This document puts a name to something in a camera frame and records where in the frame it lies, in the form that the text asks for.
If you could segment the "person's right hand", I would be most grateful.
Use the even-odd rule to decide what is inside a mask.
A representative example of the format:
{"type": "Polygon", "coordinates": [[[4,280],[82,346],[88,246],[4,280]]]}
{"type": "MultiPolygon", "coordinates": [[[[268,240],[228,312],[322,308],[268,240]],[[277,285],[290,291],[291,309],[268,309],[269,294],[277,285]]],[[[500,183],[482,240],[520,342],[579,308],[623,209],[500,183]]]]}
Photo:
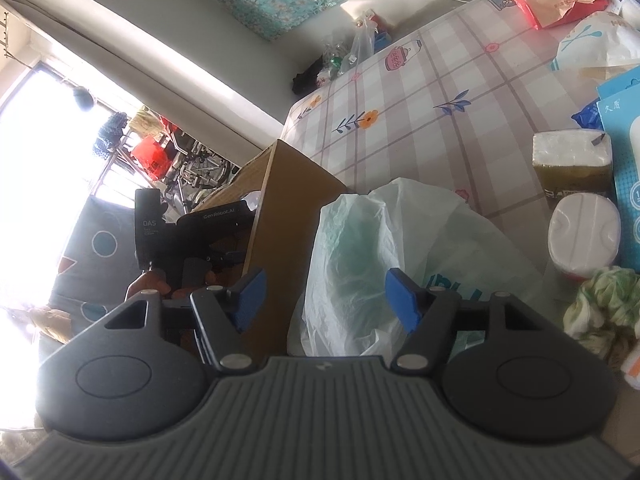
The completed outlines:
{"type": "Polygon", "coordinates": [[[183,287],[178,289],[172,289],[164,280],[164,274],[157,271],[145,271],[134,282],[132,282],[126,291],[125,299],[129,300],[131,297],[136,296],[142,290],[156,290],[162,296],[169,299],[183,299],[188,298],[192,292],[207,286],[217,286],[217,275],[209,271],[204,276],[204,281],[201,284],[192,287],[183,287]]]}

